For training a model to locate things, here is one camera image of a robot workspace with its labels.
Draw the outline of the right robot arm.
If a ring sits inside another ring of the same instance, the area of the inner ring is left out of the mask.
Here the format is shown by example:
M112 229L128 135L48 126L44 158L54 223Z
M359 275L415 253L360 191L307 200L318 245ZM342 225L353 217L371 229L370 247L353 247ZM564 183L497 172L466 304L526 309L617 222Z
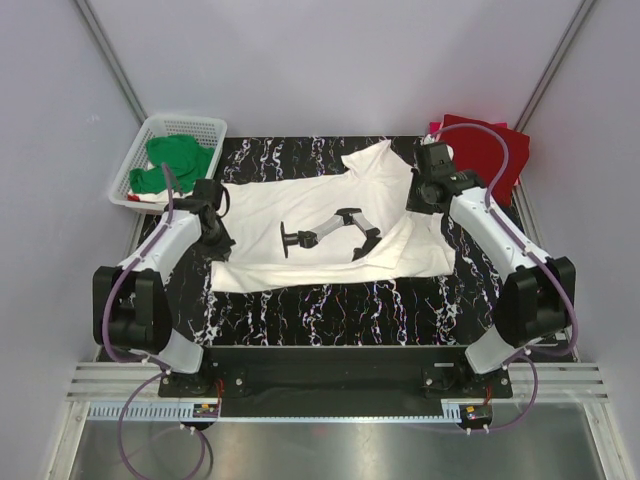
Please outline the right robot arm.
M568 258L551 257L520 231L475 172L456 169L445 143L421 146L412 173L406 208L447 215L472 237L501 278L493 325L467 346L467 363L453 374L460 393L476 396L488 387L489 373L518 353L566 328L577 333L576 269Z

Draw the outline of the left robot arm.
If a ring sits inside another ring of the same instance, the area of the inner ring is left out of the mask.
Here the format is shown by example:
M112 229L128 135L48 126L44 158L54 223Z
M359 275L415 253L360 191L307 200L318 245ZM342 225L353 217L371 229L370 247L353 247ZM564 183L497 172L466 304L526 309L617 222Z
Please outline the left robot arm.
M165 285L194 245L216 261L229 259L235 241L219 209L230 209L228 189L198 180L191 195L169 202L151 235L116 266L101 266L92 279L93 336L111 360L150 362L181 374L196 396L215 386L216 372L204 364L204 349L173 325Z

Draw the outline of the white t shirt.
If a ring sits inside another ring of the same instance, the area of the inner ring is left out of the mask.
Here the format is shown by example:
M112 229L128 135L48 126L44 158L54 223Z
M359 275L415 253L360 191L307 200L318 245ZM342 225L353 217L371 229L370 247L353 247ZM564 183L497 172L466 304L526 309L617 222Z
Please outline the white t shirt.
M223 220L235 244L211 266L211 289L450 275L455 251L439 214L409 212L412 172L388 140L346 155L339 175L228 185Z

